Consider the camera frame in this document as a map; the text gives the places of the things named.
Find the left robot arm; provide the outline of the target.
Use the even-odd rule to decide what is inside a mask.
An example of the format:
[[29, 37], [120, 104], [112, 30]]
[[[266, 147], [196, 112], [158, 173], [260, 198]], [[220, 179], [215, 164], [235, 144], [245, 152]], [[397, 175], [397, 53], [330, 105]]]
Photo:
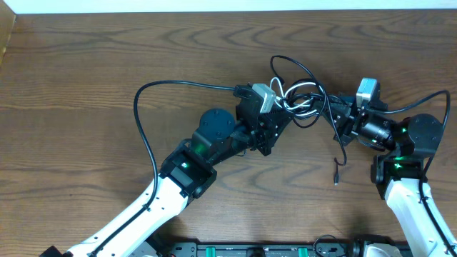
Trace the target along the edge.
[[236, 113], [206, 111], [191, 138], [162, 163], [158, 176], [114, 220], [64, 256], [129, 256], [154, 231], [182, 212], [216, 180], [214, 166], [244, 151], [264, 156], [292, 119], [285, 93], [265, 84], [236, 86]]

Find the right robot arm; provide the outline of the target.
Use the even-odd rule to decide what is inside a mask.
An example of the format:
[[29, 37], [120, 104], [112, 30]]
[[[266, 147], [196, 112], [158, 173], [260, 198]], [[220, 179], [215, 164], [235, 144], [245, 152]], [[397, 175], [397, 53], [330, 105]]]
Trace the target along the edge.
[[390, 120], [387, 105], [374, 95], [311, 101], [311, 110], [334, 126], [342, 146], [364, 138], [365, 146], [379, 152], [371, 164], [371, 181], [417, 256], [456, 255], [456, 238], [439, 213], [427, 178], [451, 108], [450, 93], [441, 93], [446, 97], [441, 120], [430, 114]]

